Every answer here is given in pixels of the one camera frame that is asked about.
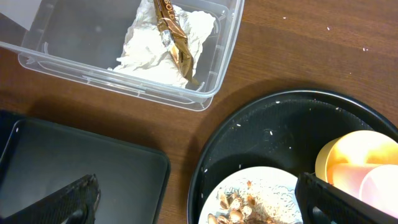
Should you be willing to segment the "grey plate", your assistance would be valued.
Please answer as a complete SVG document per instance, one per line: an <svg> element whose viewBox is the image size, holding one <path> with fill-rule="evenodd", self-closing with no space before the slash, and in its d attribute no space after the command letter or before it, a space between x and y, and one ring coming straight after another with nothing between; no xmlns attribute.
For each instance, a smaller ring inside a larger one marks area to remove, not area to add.
<svg viewBox="0 0 398 224"><path fill-rule="evenodd" d="M296 183L296 176L273 167L239 170L211 191L198 223L302 223Z"/></svg>

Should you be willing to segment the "yellow bowl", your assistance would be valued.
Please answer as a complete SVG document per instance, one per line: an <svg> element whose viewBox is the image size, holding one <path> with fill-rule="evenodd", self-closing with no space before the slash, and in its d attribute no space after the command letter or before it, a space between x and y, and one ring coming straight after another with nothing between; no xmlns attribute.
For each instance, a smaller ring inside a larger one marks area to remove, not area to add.
<svg viewBox="0 0 398 224"><path fill-rule="evenodd" d="M336 138L322 147L315 175L325 182L327 170L337 164L397 164L397 142L382 133L360 130Z"/></svg>

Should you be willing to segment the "pink cup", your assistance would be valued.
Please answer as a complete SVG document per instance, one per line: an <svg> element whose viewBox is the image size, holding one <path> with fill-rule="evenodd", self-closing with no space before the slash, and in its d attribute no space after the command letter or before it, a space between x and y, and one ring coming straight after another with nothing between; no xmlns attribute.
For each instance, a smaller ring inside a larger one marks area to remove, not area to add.
<svg viewBox="0 0 398 224"><path fill-rule="evenodd" d="M392 164L336 164L327 181L358 200L397 217L397 166Z"/></svg>

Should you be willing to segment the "peanut shells and rice scraps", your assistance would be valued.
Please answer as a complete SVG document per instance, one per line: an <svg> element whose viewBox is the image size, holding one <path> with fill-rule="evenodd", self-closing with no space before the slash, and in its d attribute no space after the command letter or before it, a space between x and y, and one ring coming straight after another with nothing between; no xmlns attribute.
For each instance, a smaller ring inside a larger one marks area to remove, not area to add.
<svg viewBox="0 0 398 224"><path fill-rule="evenodd" d="M208 197L200 218L200 223L207 224L302 222L293 190L247 179L236 186L219 187Z"/></svg>

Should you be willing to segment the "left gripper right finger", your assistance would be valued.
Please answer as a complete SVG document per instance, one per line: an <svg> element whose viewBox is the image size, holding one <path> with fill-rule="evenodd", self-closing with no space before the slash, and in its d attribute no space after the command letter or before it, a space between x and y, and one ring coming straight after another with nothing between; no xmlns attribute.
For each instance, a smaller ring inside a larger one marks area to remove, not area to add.
<svg viewBox="0 0 398 224"><path fill-rule="evenodd" d="M304 224L397 223L394 218L306 172L298 176L295 197Z"/></svg>

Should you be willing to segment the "white paper napkin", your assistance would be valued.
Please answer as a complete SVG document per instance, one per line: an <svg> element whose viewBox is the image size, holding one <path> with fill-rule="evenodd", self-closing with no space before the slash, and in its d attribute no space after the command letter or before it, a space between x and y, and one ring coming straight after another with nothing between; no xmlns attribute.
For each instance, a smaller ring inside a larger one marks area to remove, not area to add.
<svg viewBox="0 0 398 224"><path fill-rule="evenodd" d="M173 5L177 21L187 35L188 49L193 56L192 74L203 52L203 43L210 36L216 19L204 11L184 11ZM153 0L142 0L136 18L127 29L123 52L112 71L143 78L152 82L184 88L188 79L178 70L169 48L164 45L157 28Z"/></svg>

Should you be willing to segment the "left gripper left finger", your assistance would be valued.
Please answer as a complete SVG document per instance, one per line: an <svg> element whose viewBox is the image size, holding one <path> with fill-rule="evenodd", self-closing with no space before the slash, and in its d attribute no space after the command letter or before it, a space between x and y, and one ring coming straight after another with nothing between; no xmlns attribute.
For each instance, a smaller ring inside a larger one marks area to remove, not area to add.
<svg viewBox="0 0 398 224"><path fill-rule="evenodd" d="M32 205L1 219L2 224L94 224L101 198L98 179L88 174Z"/></svg>

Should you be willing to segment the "gold foil wrapper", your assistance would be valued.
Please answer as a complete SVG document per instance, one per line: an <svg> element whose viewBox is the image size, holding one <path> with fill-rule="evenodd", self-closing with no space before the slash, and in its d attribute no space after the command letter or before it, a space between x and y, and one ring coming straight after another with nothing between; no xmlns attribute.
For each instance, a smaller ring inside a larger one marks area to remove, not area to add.
<svg viewBox="0 0 398 224"><path fill-rule="evenodd" d="M172 56L182 77L194 85L199 82L193 77L194 59L188 49L188 39L182 30L173 5L169 0L154 0L157 28L162 43Z"/></svg>

